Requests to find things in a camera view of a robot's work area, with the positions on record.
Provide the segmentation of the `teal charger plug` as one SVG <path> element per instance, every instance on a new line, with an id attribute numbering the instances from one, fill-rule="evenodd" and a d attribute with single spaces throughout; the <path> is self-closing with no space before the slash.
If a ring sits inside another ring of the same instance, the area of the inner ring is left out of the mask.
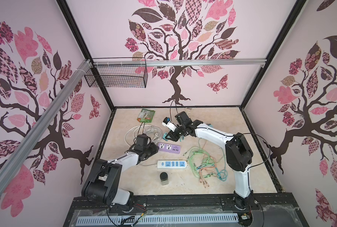
<path id="1" fill-rule="evenodd" d="M 163 140 L 165 140 L 165 141 L 169 141 L 169 140 L 170 140 L 170 136 L 169 136 L 169 134 L 168 134 L 167 132 L 166 132 L 166 133 L 164 133 L 164 135 L 163 135 L 162 139 L 163 139 Z"/>

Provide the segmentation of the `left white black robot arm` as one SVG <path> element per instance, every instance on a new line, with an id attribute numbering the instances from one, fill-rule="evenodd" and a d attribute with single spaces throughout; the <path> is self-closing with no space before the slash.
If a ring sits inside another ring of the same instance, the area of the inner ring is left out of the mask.
<path id="1" fill-rule="evenodd" d="M 133 207 L 133 192 L 119 188 L 122 172 L 140 164 L 158 153 L 159 147 L 146 134 L 138 135 L 136 142 L 119 158 L 94 162 L 81 195 L 90 202 L 104 205 Z"/>

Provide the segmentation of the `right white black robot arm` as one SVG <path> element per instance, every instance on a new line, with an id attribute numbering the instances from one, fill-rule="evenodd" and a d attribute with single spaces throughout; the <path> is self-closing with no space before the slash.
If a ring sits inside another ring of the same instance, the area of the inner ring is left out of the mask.
<path id="1" fill-rule="evenodd" d="M 242 133 L 230 134 L 217 130 L 200 120 L 192 121 L 186 112 L 175 115 L 178 124 L 170 118 L 164 118 L 162 125 L 169 128 L 165 137 L 171 141 L 178 141 L 182 136 L 193 136 L 205 139 L 225 150 L 226 162 L 234 172 L 235 191 L 233 204 L 239 210 L 245 210 L 251 194 L 250 167 L 253 151 Z"/>

